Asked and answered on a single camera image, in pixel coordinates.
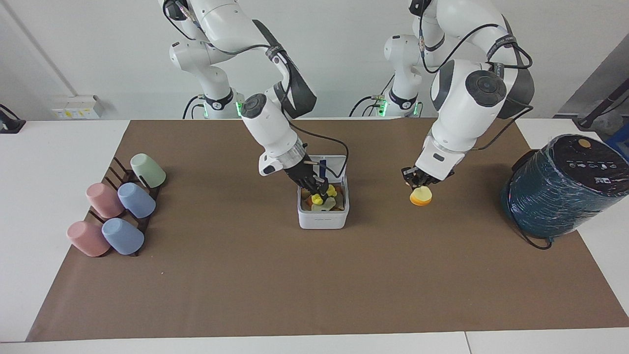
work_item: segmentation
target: cup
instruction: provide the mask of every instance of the cup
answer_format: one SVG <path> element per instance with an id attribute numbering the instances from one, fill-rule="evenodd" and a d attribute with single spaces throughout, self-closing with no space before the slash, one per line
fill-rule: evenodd
<path id="1" fill-rule="evenodd" d="M 125 183 L 118 189 L 118 198 L 136 218 L 142 219 L 155 211 L 155 200 L 135 183 Z"/>
<path id="2" fill-rule="evenodd" d="M 103 224 L 103 235 L 111 247 L 123 255 L 137 252 L 144 244 L 144 234 L 123 219 L 109 219 Z"/>
<path id="3" fill-rule="evenodd" d="M 105 219 L 116 217 L 125 211 L 116 190 L 103 183 L 95 183 L 86 191 L 86 197 L 96 212 Z"/>
<path id="4" fill-rule="evenodd" d="M 87 221 L 77 221 L 70 225 L 66 235 L 74 247 L 90 257 L 102 256 L 111 247 L 101 228 Z"/>
<path id="5" fill-rule="evenodd" d="M 155 188 L 166 180 L 166 172 L 149 155 L 137 154 L 131 158 L 131 168 L 147 188 Z"/>

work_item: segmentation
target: white robotic arm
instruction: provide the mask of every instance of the white robotic arm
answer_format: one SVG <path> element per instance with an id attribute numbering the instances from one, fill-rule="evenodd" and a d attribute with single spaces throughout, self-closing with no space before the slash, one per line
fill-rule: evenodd
<path id="1" fill-rule="evenodd" d="M 283 169 L 299 186 L 325 200 L 328 181 L 316 175 L 305 145 L 287 121 L 310 112 L 316 95 L 271 32 L 245 15 L 235 0 L 164 0 L 163 9 L 170 19 L 183 21 L 183 34 L 188 39 L 199 41 L 197 45 L 173 45 L 170 53 L 178 67 L 199 79 L 206 101 L 217 98 L 208 101 L 211 108 L 229 105 L 234 96 L 225 72 L 211 65 L 248 50 L 264 51 L 282 80 L 265 94 L 250 97 L 240 112 L 247 129 L 265 150 L 259 159 L 260 174 L 267 176 Z"/>
<path id="2" fill-rule="evenodd" d="M 453 174 L 495 118 L 530 110 L 535 88 L 527 69 L 531 63 L 524 65 L 525 52 L 490 0 L 413 0 L 409 10 L 419 16 L 413 25 L 418 62 L 437 68 L 430 95 L 439 118 L 415 166 L 403 169 L 407 184 L 417 188 Z M 486 53 L 487 62 L 457 59 L 442 65 L 451 53 L 448 38 L 469 40 Z M 390 96 L 397 92 L 394 84 Z"/>

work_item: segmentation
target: white container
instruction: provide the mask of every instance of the white container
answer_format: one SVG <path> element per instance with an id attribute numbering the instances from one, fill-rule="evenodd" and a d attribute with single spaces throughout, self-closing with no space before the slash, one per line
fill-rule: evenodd
<path id="1" fill-rule="evenodd" d="M 326 165 L 338 174 L 345 162 L 345 156 L 330 155 L 330 156 L 310 156 L 312 161 L 319 162 L 320 160 L 326 160 Z M 319 166 L 313 166 L 314 171 L 319 174 Z M 347 177 L 345 172 L 347 167 L 340 174 L 340 178 L 334 177 L 329 171 L 326 171 L 326 177 L 330 183 L 340 183 L 343 188 L 343 197 L 345 198 L 345 210 L 340 212 L 313 212 L 310 210 L 304 210 L 301 207 L 301 188 L 297 187 L 297 213 L 299 214 L 299 226 L 302 229 L 309 230 L 338 230 L 345 226 L 345 220 L 347 214 L 350 211 L 350 194 L 347 188 Z"/>

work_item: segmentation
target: pink cup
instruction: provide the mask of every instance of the pink cup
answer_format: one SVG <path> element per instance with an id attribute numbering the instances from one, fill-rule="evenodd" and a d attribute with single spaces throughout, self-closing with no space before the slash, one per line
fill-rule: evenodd
<path id="1" fill-rule="evenodd" d="M 101 256 L 110 247 L 101 228 L 86 221 L 78 221 L 70 225 L 67 235 L 74 247 L 90 257 Z"/>
<path id="2" fill-rule="evenodd" d="M 105 219 L 117 217 L 125 211 L 125 207 L 118 199 L 118 192 L 103 183 L 91 185 L 87 189 L 86 196 L 96 212 Z"/>

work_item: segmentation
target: plastic wrapped cylinder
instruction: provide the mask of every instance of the plastic wrapped cylinder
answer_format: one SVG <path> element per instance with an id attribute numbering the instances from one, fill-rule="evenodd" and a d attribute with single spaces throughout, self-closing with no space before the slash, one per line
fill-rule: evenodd
<path id="1" fill-rule="evenodd" d="M 561 135 L 515 171 L 501 194 L 510 219 L 538 238 L 574 231 L 629 194 L 629 164 L 604 143 Z"/>

